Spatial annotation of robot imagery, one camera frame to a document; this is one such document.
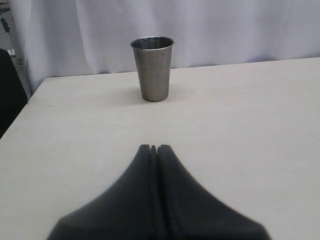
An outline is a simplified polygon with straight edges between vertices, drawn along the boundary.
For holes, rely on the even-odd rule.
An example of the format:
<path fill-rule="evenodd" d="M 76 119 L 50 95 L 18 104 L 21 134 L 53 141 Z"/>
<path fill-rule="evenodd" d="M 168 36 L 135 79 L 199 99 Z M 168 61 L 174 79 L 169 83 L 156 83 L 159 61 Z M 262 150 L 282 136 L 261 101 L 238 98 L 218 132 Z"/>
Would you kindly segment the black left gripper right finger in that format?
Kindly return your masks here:
<path fill-rule="evenodd" d="M 159 196 L 172 240 L 268 240 L 265 227 L 209 193 L 169 145 L 157 149 Z"/>

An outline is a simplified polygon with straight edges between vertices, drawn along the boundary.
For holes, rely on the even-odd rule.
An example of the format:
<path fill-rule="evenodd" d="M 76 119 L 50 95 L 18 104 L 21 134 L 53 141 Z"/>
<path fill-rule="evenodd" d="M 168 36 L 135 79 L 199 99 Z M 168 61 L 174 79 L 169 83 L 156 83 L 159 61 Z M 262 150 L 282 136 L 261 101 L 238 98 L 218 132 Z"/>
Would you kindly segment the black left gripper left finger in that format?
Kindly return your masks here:
<path fill-rule="evenodd" d="M 105 192 L 62 217 L 50 240 L 158 240 L 160 203 L 155 146 L 141 145 Z"/>

